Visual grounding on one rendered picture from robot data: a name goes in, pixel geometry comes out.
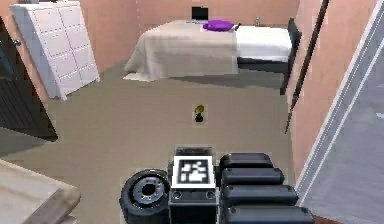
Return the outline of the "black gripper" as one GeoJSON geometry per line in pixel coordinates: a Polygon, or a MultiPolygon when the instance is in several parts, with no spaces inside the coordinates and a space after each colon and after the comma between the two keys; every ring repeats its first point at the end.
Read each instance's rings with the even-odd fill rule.
{"type": "Polygon", "coordinates": [[[145,169],[124,184],[119,199],[126,224],[170,224],[167,172],[145,169]]]}

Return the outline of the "bed with beige blanket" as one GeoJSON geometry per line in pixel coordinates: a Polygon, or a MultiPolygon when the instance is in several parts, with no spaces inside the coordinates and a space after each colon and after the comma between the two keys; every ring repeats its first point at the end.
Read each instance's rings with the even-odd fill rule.
{"type": "Polygon", "coordinates": [[[125,80],[236,74],[240,69],[279,73],[285,94],[302,32],[288,26],[234,24],[226,32],[208,31],[204,23],[176,20],[144,32],[124,66],[125,80]]]}

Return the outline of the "dark room door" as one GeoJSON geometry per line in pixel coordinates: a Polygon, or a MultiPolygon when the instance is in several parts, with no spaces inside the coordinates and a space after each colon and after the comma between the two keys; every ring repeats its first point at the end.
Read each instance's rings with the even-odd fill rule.
{"type": "Polygon", "coordinates": [[[58,135],[0,16],[0,127],[54,142],[58,135]]]}

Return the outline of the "white chest of drawers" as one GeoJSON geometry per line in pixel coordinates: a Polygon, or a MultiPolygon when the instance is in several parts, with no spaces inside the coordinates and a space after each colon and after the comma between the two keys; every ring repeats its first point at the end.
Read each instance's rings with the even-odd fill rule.
{"type": "Polygon", "coordinates": [[[66,100],[100,80],[78,1],[13,4],[10,10],[50,98],[66,100]]]}

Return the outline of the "purple cushion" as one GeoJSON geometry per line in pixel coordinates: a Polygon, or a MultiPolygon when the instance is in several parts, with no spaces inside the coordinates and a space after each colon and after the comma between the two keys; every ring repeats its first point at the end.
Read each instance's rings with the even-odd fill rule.
{"type": "Polygon", "coordinates": [[[203,28],[208,31],[226,32],[233,28],[234,24],[226,20],[209,20],[203,24],[203,28]]]}

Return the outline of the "black laptop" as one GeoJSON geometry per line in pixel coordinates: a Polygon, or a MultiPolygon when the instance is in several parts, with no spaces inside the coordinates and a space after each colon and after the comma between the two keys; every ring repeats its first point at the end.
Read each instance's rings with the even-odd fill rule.
{"type": "Polygon", "coordinates": [[[205,23],[209,20],[209,9],[203,6],[191,7],[191,18],[189,23],[205,23]]]}

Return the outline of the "long black pole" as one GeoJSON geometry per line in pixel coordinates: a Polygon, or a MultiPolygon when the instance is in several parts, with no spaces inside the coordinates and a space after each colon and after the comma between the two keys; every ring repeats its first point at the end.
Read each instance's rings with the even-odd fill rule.
{"type": "Polygon", "coordinates": [[[287,122],[286,122],[286,126],[285,126],[285,132],[284,132],[285,134],[287,134],[287,132],[289,130],[290,121],[291,121],[292,115],[293,115],[293,110],[294,110],[294,108],[295,108],[295,106],[296,106],[296,104],[300,98],[302,86],[303,86],[305,76],[306,76],[308,68],[309,68],[312,54],[314,52],[314,49],[315,49],[315,46],[317,43],[317,39],[318,39],[319,32],[320,32],[321,27],[322,27],[322,23],[324,21],[324,17],[325,17],[327,8],[328,8],[328,4],[329,4],[329,0],[322,0],[322,4],[320,6],[319,13],[318,13],[318,16],[316,19],[315,27],[313,29],[311,39],[310,39],[309,44],[308,44],[308,48],[307,48],[307,52],[306,52],[306,55],[305,55],[305,58],[303,61],[302,68],[300,70],[300,75],[298,77],[298,80],[297,80],[297,83],[296,83],[296,86],[295,86],[295,89],[293,92],[291,106],[290,106],[290,110],[288,113],[287,122]]]}

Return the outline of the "white framed window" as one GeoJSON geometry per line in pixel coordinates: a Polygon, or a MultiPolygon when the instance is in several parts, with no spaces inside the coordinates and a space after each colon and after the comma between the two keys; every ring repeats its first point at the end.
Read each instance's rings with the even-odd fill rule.
{"type": "Polygon", "coordinates": [[[300,205],[384,224],[384,0],[331,0],[291,130],[300,205]]]}

